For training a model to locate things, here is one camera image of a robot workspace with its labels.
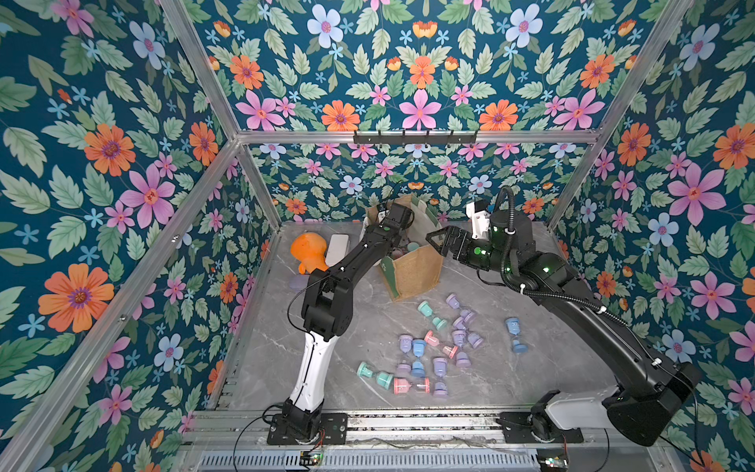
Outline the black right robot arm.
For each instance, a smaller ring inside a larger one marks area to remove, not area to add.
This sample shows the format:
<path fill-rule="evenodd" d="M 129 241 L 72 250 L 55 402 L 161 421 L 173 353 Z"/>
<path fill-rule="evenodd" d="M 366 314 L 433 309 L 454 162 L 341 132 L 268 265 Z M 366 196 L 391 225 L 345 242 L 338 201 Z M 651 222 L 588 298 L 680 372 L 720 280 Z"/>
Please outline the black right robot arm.
<path fill-rule="evenodd" d="M 617 382 L 605 391 L 549 391 L 530 410 L 526 427 L 531 435 L 550 443 L 562 432 L 605 429 L 638 446 L 654 446 L 693 399 L 700 371 L 649 346 L 593 296 L 564 257 L 538 250 L 532 222 L 524 214 L 498 210 L 487 222 L 481 238 L 448 226 L 426 240 L 444 257 L 497 273 L 499 285 L 555 315 L 602 359 Z"/>

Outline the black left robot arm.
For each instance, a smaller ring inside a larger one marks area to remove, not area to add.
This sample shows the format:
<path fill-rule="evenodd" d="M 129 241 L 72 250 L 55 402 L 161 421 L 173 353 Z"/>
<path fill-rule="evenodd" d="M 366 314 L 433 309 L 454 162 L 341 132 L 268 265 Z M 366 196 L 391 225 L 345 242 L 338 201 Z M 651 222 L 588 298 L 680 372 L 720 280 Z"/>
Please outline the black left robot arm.
<path fill-rule="evenodd" d="M 296 440 L 310 442 L 320 434 L 326 375 L 334 348 L 352 322 L 356 286 L 399 246 L 413 221 L 411 208 L 393 203 L 382 220 L 368 225 L 354 249 L 333 267 L 315 269 L 299 292 L 305 347 L 296 383 L 283 402 L 278 423 L 280 430 Z"/>

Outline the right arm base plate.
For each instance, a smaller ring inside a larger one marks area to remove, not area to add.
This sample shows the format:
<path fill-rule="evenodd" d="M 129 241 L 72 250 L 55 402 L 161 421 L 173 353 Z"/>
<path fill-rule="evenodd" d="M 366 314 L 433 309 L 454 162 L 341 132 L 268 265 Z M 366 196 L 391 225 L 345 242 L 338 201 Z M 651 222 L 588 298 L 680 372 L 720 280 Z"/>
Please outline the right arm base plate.
<path fill-rule="evenodd" d="M 582 444 L 584 437 L 580 429 L 564 430 L 556 426 L 546 413 L 546 407 L 556 395 L 558 389 L 548 391 L 526 412 L 502 412 L 495 422 L 503 429 L 507 444 Z"/>

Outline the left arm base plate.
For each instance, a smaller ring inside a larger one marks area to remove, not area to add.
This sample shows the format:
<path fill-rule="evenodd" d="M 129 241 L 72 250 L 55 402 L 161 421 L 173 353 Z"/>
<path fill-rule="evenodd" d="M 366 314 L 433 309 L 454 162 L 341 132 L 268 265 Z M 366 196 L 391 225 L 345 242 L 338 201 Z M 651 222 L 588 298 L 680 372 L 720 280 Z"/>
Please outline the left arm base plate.
<path fill-rule="evenodd" d="M 349 426 L 345 413 L 322 413 L 316 418 L 295 422 L 290 416 L 277 414 L 267 433 L 268 446 L 343 446 Z"/>

